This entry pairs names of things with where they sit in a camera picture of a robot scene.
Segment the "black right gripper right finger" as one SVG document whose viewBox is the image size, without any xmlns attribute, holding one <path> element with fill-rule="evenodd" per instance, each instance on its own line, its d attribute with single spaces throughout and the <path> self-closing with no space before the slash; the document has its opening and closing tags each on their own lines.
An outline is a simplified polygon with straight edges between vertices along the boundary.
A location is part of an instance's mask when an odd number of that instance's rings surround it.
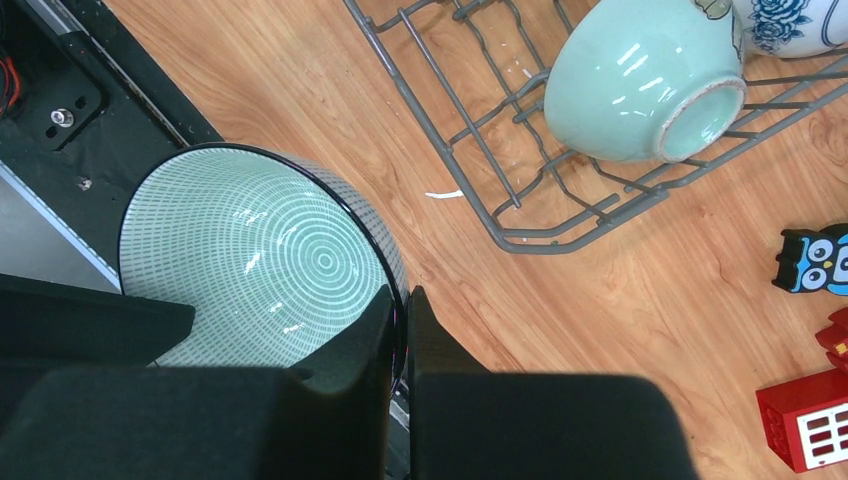
<svg viewBox="0 0 848 480">
<path fill-rule="evenodd" d="M 678 416 L 638 376 L 492 372 L 408 303 L 415 479 L 694 479 Z"/>
</svg>

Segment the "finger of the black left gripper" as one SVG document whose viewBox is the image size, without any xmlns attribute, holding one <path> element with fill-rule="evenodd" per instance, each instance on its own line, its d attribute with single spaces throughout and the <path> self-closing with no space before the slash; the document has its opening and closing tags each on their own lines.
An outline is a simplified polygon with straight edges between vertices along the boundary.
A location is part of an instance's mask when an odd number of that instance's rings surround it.
<svg viewBox="0 0 848 480">
<path fill-rule="evenodd" d="M 1 422 L 48 371 L 146 366 L 191 333 L 190 305 L 1 276 Z"/>
</svg>

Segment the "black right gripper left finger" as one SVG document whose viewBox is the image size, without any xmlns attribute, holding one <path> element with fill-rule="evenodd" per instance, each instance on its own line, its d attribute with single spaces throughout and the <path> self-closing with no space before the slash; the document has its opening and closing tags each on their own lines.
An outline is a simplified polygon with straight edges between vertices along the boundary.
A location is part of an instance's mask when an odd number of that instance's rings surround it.
<svg viewBox="0 0 848 480">
<path fill-rule="evenodd" d="M 5 479 L 380 479 L 395 325 L 380 288 L 296 365 L 52 371 L 1 435 Z"/>
</svg>

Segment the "white bowl green dashes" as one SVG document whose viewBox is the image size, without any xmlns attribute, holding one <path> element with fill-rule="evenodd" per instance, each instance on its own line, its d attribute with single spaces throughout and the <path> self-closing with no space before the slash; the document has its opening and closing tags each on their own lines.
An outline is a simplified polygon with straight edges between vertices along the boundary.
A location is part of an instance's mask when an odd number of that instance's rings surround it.
<svg viewBox="0 0 848 480">
<path fill-rule="evenodd" d="M 290 367 L 387 290 L 398 332 L 410 295 L 373 205 L 305 158 L 209 143 L 154 167 L 118 237 L 125 295 L 190 305 L 190 334 L 159 367 Z"/>
</svg>

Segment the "mint green leaf bowl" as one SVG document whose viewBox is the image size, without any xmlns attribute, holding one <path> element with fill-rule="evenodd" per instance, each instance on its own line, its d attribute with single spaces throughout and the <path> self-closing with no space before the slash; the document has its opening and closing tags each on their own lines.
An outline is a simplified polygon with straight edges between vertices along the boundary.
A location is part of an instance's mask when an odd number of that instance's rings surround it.
<svg viewBox="0 0 848 480">
<path fill-rule="evenodd" d="M 599 160 L 682 162 L 741 111 L 743 53 L 730 1 L 600 1 L 551 68 L 546 125 Z"/>
</svg>

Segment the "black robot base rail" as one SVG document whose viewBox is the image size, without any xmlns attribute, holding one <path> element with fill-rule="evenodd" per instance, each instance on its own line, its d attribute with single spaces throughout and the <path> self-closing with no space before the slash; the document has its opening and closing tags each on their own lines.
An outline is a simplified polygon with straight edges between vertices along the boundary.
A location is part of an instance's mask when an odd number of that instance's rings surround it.
<svg viewBox="0 0 848 480">
<path fill-rule="evenodd" d="M 1 171 L 99 268 L 132 194 L 220 135 L 103 1 L 1 5 Z"/>
</svg>

